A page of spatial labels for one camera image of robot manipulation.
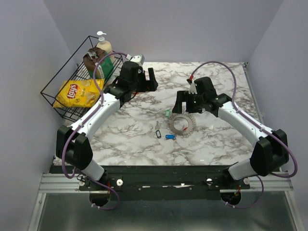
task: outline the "marble table top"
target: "marble table top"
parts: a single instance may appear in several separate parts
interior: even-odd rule
[[[170,134],[165,110],[172,109],[178,90],[188,90],[186,79],[200,63],[152,63],[159,84],[157,91],[138,94],[126,103],[97,130],[91,146],[93,159],[100,165],[230,165],[251,156],[251,144],[225,121],[205,112],[193,114],[197,126],[191,136]],[[227,63],[237,78],[236,102],[258,119],[254,101],[241,63]],[[208,76],[217,94],[232,96],[233,80],[226,68],[218,64],[203,66],[194,78]],[[155,134],[160,125],[161,139]],[[61,160],[55,159],[55,165]]]

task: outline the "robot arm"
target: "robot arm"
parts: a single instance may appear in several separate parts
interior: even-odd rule
[[[69,136],[79,125],[82,127],[70,141],[66,152],[65,161],[94,180],[100,180],[104,174],[104,169],[93,159],[93,152],[90,146],[90,140],[93,138],[97,129],[107,120],[107,118],[116,112],[124,103],[131,100],[132,93],[155,91],[158,87],[154,71],[149,68],[149,80],[145,78],[145,72],[142,68],[144,61],[143,55],[134,56],[130,61],[123,63],[117,83],[110,84],[101,99],[78,121],[70,127],[62,125],[57,132],[56,156],[62,158],[64,145]],[[86,121],[94,110],[101,106],[92,117]]]
[[[182,102],[186,102],[188,113],[201,113],[203,109],[219,117],[238,130],[254,147],[250,159],[238,162],[224,171],[224,181],[231,182],[253,175],[266,176],[289,160],[287,151],[263,130],[272,133],[287,145],[282,130],[273,131],[245,113],[251,120],[262,126],[260,130],[240,115],[226,94],[217,95],[209,77],[195,80],[189,91],[178,91],[173,113],[182,113]]]

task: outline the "black wire rack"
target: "black wire rack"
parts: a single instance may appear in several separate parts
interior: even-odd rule
[[[41,95],[47,100],[47,102],[52,107],[53,104],[57,101],[58,103],[62,104],[57,100],[57,96],[61,92],[61,90],[66,86],[68,81],[70,80],[87,80],[91,79],[92,77],[89,75],[88,70],[83,62],[78,62],[81,60],[87,50],[90,48],[94,48],[92,40],[96,39],[97,37],[88,36],[82,44],[77,48],[77,50],[72,54],[72,56],[66,61],[66,63],[60,68],[60,70],[52,77],[52,79],[47,83],[47,85],[43,88],[40,92]],[[123,57],[121,55],[115,55],[115,61],[113,62],[113,70],[107,75],[107,79],[119,72],[121,65],[123,64]],[[59,107],[54,108],[54,110],[64,119],[69,121],[75,122],[80,119],[90,108],[89,107]]]

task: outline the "yellow bag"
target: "yellow bag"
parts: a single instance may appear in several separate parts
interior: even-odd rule
[[[104,80],[96,80],[100,89],[103,89]],[[92,107],[100,96],[94,80],[70,80],[61,90],[53,107]]]

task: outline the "white pump dispenser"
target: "white pump dispenser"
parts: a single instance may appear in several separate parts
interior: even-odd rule
[[[98,31],[97,33],[98,38],[98,43],[96,45],[96,47],[106,51],[108,54],[110,54],[112,51],[112,47],[111,47],[111,43],[106,41],[105,38],[103,37],[103,35],[106,35],[106,33],[103,33],[102,31]],[[115,61],[115,57],[113,55],[110,56],[110,59],[112,61],[112,63],[114,63]]]

